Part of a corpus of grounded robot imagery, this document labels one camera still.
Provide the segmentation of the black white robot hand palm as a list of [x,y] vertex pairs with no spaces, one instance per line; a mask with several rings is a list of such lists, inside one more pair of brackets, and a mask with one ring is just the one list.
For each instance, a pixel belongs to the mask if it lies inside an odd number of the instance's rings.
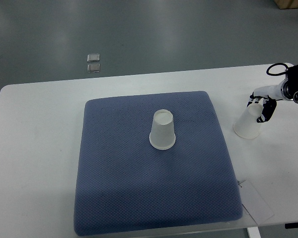
[[284,100],[282,87],[280,85],[270,85],[265,87],[257,88],[253,91],[255,98],[265,98],[274,100]]

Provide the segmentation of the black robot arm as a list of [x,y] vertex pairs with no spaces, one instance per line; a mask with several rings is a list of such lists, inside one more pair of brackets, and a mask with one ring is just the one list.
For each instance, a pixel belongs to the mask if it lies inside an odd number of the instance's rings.
[[250,95],[248,106],[262,101],[263,109],[256,119],[257,123],[264,123],[271,119],[278,101],[293,101],[298,104],[298,65],[287,66],[285,63],[275,63],[267,68],[266,74],[284,75],[285,79],[278,85],[257,88]]

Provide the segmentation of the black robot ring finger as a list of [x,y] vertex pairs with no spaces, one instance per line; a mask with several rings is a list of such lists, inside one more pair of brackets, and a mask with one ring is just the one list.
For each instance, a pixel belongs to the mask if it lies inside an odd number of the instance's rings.
[[251,105],[251,104],[253,103],[253,101],[254,101],[254,96],[253,96],[253,94],[251,94],[251,95],[249,96],[249,100],[248,100],[248,103],[247,103],[247,107],[248,107],[249,105]]

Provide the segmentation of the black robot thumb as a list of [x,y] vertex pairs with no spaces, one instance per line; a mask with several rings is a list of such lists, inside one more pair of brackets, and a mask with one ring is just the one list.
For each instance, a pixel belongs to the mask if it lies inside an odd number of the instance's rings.
[[264,122],[268,122],[276,107],[277,107],[277,100],[272,99],[272,98],[268,98],[268,99],[263,99],[263,110],[262,113],[260,115],[260,117],[257,118],[257,123],[264,123]]

